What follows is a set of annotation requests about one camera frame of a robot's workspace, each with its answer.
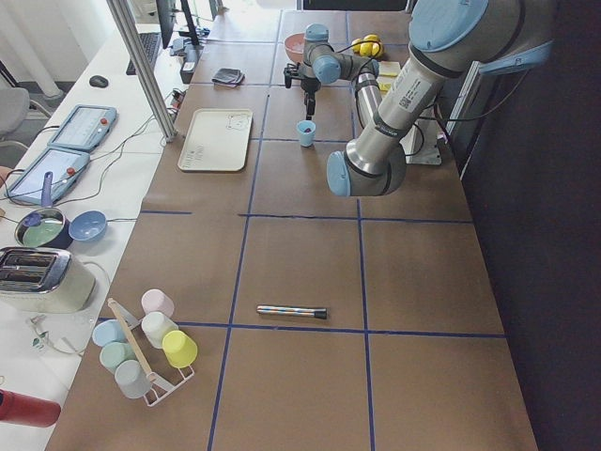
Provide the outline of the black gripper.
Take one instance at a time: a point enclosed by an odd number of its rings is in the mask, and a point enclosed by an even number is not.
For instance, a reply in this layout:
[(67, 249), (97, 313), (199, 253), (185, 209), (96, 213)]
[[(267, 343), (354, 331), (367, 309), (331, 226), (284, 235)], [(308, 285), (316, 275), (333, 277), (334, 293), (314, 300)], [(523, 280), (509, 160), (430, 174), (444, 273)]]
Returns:
[(321, 88), (317, 78), (305, 77), (300, 81), (300, 87), (304, 93), (304, 105), (306, 108), (306, 119), (311, 119), (316, 113), (315, 93)]

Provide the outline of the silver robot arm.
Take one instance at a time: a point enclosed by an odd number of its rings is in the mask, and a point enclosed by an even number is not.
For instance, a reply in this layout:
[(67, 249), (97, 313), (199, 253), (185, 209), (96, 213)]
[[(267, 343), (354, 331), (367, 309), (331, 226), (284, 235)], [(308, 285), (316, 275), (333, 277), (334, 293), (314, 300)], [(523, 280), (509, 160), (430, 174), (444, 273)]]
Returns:
[(414, 122), (448, 79), (472, 62), (491, 74), (529, 70), (550, 54), (555, 1), (420, 1), (408, 24), (409, 58), (386, 95), (370, 57), (340, 54), (319, 23), (306, 27), (300, 77), (316, 87), (354, 83), (364, 127), (327, 162), (330, 190), (338, 196), (379, 196), (395, 191), (406, 174), (401, 145)]

